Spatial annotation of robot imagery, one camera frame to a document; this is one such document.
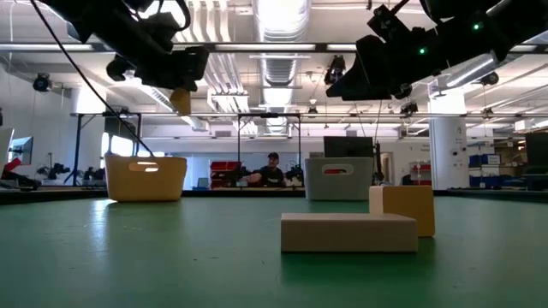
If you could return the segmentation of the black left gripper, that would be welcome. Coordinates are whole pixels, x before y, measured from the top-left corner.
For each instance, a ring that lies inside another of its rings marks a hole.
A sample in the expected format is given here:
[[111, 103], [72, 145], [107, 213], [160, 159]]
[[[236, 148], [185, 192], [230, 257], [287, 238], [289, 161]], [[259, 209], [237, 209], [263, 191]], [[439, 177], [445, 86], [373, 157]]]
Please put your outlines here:
[[171, 54], [178, 27], [173, 15], [151, 15], [141, 21], [129, 15], [114, 16], [106, 30], [106, 44], [116, 52], [106, 67], [108, 76], [123, 81], [132, 68], [144, 85], [196, 91], [210, 52], [198, 45]]

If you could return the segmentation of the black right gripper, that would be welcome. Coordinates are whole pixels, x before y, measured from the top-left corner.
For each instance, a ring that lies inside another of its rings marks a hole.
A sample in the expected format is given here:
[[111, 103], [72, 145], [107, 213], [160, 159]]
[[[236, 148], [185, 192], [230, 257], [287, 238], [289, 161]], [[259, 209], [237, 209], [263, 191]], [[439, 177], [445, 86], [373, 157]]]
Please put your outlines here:
[[[365, 36], [356, 42], [360, 65], [354, 65], [326, 90], [328, 98], [402, 99], [410, 95], [414, 82], [441, 74], [450, 66], [449, 39], [436, 29], [392, 29], [383, 34], [383, 39], [386, 50], [377, 36]], [[387, 82], [379, 88], [368, 81]]]

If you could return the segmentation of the yellow rectangular block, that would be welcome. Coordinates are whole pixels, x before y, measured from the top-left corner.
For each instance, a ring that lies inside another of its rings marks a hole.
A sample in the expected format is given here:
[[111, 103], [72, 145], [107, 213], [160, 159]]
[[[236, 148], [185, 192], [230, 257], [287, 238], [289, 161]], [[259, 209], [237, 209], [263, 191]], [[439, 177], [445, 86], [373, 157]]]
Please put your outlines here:
[[182, 88], [176, 88], [170, 95], [170, 103], [178, 114], [188, 116], [192, 113], [191, 93]]

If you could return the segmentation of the black computer monitor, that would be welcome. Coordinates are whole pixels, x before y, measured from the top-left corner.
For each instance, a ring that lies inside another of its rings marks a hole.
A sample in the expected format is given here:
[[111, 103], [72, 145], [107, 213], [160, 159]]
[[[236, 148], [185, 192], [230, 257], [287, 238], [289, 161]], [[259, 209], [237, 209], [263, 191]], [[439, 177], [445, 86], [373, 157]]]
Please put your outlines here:
[[369, 137], [324, 136], [325, 157], [373, 157]]

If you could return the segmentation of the red storage bins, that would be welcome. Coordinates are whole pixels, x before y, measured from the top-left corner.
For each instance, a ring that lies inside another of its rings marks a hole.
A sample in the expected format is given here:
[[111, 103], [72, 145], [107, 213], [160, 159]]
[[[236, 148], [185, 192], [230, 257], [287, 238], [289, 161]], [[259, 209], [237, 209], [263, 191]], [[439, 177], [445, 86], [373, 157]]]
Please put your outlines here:
[[241, 163], [237, 161], [213, 161], [210, 165], [211, 189], [235, 187], [240, 179]]

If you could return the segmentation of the red storage rack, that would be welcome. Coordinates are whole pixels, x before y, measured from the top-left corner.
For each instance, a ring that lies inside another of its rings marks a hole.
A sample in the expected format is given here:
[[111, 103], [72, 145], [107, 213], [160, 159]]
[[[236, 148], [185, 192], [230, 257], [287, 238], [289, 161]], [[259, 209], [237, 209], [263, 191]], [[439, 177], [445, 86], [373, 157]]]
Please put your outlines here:
[[432, 184], [432, 166], [429, 162], [414, 162], [409, 164], [411, 181], [416, 186], [430, 186]]

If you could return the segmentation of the grey plastic bin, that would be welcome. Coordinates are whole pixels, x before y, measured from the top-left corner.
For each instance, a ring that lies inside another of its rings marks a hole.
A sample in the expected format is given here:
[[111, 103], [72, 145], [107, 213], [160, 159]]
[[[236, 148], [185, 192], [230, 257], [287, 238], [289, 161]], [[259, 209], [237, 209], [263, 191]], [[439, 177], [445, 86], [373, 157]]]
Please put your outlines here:
[[371, 157], [318, 157], [305, 161], [309, 200], [367, 201], [372, 185]]

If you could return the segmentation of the yellow plastic bin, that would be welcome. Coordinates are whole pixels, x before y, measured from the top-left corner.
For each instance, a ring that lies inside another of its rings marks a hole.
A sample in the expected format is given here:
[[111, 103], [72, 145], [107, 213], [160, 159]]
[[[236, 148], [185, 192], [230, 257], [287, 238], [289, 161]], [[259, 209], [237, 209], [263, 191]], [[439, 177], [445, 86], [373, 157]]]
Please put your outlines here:
[[106, 155], [104, 160], [108, 196], [116, 202], [170, 202], [182, 195], [186, 158]]

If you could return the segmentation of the tall yellow block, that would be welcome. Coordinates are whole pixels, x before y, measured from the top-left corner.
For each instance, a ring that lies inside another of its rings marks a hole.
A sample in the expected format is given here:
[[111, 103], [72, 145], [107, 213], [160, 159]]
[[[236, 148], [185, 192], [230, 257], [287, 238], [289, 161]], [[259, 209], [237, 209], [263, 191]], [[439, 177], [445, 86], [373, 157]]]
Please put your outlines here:
[[417, 221], [419, 237], [436, 233], [431, 186], [374, 186], [369, 189], [369, 212], [395, 214]]

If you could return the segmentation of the blue storage bins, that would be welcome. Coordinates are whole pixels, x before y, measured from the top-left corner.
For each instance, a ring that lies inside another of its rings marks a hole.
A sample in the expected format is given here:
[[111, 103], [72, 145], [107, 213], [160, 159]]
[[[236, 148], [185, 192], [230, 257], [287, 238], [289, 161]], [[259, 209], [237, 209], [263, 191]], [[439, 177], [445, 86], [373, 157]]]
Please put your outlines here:
[[471, 187], [495, 187], [501, 184], [501, 158], [498, 154], [478, 154], [469, 157], [468, 174]]

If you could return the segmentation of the person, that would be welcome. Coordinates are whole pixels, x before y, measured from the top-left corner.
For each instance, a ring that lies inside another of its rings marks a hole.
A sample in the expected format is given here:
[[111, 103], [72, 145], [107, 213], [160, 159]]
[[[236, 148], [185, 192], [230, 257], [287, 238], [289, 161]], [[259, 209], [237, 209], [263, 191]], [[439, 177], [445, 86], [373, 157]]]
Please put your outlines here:
[[268, 162], [264, 167], [244, 176], [243, 180], [251, 187], [285, 187], [284, 173], [278, 167], [279, 155], [271, 152], [267, 158]]

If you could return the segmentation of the long flat beige block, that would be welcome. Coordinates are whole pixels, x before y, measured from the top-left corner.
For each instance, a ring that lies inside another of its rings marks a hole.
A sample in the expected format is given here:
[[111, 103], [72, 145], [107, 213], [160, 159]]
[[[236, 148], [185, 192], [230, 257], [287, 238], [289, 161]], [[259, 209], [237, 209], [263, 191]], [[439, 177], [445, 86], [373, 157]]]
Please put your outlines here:
[[417, 252], [417, 221], [394, 214], [283, 213], [282, 252]]

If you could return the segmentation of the small desk monitor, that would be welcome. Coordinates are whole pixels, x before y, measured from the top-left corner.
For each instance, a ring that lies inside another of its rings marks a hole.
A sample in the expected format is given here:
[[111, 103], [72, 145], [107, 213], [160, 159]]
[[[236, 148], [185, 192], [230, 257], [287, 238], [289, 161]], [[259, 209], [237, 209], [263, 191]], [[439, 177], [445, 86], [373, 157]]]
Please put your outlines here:
[[19, 159], [21, 165], [31, 165], [33, 157], [33, 136], [12, 139], [9, 145], [9, 160]]

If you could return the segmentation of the large black monitor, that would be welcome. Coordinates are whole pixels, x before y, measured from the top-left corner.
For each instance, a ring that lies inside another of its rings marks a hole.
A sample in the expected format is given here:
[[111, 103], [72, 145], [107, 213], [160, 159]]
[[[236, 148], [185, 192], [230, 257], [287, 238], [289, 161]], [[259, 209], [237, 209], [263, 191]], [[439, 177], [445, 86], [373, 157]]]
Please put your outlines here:
[[548, 174], [548, 133], [528, 133], [527, 164], [533, 174]]

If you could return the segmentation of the silver ventilation duct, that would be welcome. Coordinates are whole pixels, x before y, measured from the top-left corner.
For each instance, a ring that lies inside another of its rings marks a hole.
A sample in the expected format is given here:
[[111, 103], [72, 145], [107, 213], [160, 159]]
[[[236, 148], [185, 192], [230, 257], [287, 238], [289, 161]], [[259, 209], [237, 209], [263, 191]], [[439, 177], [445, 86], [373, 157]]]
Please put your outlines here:
[[[257, 38], [261, 43], [301, 43], [307, 35], [311, 0], [253, 0]], [[261, 55], [262, 103], [271, 113], [291, 105], [300, 61], [295, 54]]]

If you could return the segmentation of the black metal station frame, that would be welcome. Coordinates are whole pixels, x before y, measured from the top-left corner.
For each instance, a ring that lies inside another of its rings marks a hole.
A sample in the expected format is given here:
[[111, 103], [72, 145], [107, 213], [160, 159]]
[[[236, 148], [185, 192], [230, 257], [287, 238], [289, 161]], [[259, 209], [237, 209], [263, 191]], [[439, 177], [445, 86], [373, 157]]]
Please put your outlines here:
[[248, 118], [252, 120], [255, 117], [261, 119], [277, 119], [277, 118], [288, 118], [294, 117], [297, 120], [297, 125], [293, 122], [290, 123], [289, 131], [295, 128], [298, 132], [298, 165], [302, 167], [302, 149], [301, 149], [301, 124], [302, 124], [302, 114], [300, 113], [277, 113], [277, 112], [255, 112], [255, 113], [237, 113], [237, 161], [241, 163], [241, 119]]
[[105, 111], [102, 113], [72, 113], [71, 116], [77, 118], [77, 129], [76, 129], [76, 136], [75, 136], [75, 147], [74, 147], [74, 167], [73, 170], [68, 174], [67, 178], [64, 180], [64, 184], [66, 184], [69, 180], [72, 180], [72, 186], [77, 187], [78, 186], [78, 168], [79, 168], [79, 162], [80, 162], [80, 144], [81, 144], [81, 132], [86, 127], [87, 124], [89, 124], [92, 120], [95, 118], [112, 118], [115, 117], [120, 123], [123, 123], [123, 119], [128, 118], [136, 118], [137, 119], [137, 125], [134, 130], [131, 130], [129, 127], [126, 127], [126, 129], [133, 133], [134, 141], [136, 142], [136, 145], [133, 149], [133, 154], [136, 155], [141, 147], [146, 148], [145, 145], [141, 142], [141, 130], [142, 130], [142, 119], [143, 119], [143, 113], [140, 112], [126, 112], [126, 113], [116, 113], [113, 111]]

